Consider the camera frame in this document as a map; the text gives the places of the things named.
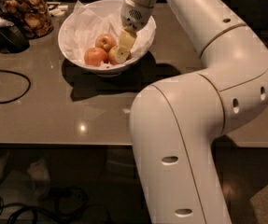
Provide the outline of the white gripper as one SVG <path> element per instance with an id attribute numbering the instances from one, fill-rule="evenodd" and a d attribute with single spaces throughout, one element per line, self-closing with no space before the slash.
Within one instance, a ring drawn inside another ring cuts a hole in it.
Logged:
<path id="1" fill-rule="evenodd" d="M 138 5 L 132 0 L 123 0 L 120 10 L 123 29 L 120 31 L 116 51 L 116 61 L 118 63 L 124 63 L 130 55 L 137 38 L 136 33 L 148 24 L 152 11 L 152 7 Z"/>

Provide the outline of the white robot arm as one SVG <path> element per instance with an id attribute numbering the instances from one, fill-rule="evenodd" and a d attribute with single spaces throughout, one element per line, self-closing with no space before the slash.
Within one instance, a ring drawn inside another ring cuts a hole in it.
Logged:
<path id="1" fill-rule="evenodd" d="M 124 0 L 123 26 L 141 31 L 157 0 Z M 221 0 L 166 0 L 202 70 L 162 79 L 131 107 L 134 159 L 153 224 L 232 224 L 213 141 L 268 106 L 268 49 Z"/>

